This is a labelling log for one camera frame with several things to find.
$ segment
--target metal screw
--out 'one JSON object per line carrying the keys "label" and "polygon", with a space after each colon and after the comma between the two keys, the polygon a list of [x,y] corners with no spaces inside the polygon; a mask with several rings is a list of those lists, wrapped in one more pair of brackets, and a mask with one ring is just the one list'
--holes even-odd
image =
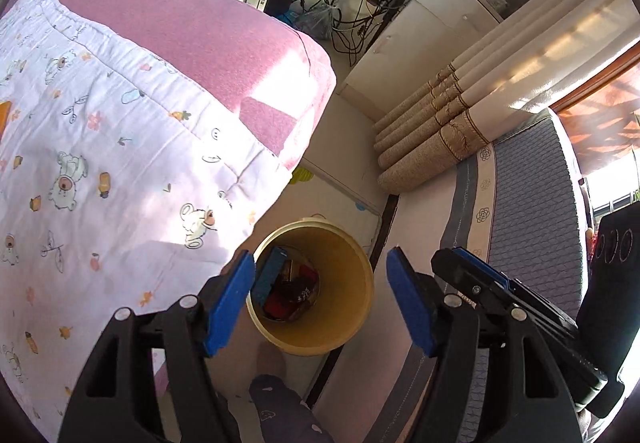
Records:
{"label": "metal screw", "polygon": [[462,299],[458,295],[445,295],[444,304],[446,304],[450,308],[459,308],[460,306],[462,306]]}
{"label": "metal screw", "polygon": [[120,308],[113,314],[113,317],[116,320],[126,320],[130,316],[131,316],[131,310],[129,308]]}
{"label": "metal screw", "polygon": [[185,309],[191,309],[198,303],[198,297],[195,295],[185,295],[180,299],[180,307]]}
{"label": "metal screw", "polygon": [[527,312],[524,309],[513,308],[511,310],[511,316],[516,319],[518,322],[522,322],[527,319]]}

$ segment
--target plastic bag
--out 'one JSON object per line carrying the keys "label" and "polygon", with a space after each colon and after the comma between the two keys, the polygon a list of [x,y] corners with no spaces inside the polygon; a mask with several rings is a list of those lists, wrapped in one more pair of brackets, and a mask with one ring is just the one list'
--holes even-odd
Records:
{"label": "plastic bag", "polygon": [[329,40],[334,30],[336,11],[334,6],[320,3],[313,10],[300,14],[293,24],[300,32],[306,33],[310,37]]}

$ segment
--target sheer curtain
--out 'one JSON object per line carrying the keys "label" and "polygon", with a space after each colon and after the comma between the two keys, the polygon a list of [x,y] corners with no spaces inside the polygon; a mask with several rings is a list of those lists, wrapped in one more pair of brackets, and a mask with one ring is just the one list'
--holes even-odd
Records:
{"label": "sheer curtain", "polygon": [[464,160],[640,38],[631,0],[530,0],[374,126],[391,194]]}

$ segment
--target white blanket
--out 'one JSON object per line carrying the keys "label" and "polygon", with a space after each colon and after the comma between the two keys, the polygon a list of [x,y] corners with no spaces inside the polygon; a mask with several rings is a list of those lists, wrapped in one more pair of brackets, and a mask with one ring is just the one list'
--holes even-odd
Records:
{"label": "white blanket", "polygon": [[290,173],[211,94],[58,0],[0,20],[0,370],[55,441],[123,305],[197,293]]}

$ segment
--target person's foot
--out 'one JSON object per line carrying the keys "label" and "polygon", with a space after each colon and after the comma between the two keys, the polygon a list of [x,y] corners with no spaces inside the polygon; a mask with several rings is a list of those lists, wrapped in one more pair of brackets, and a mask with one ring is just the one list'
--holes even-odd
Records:
{"label": "person's foot", "polygon": [[270,342],[263,342],[258,347],[256,371],[258,376],[277,376],[284,381],[287,376],[287,363],[284,355]]}

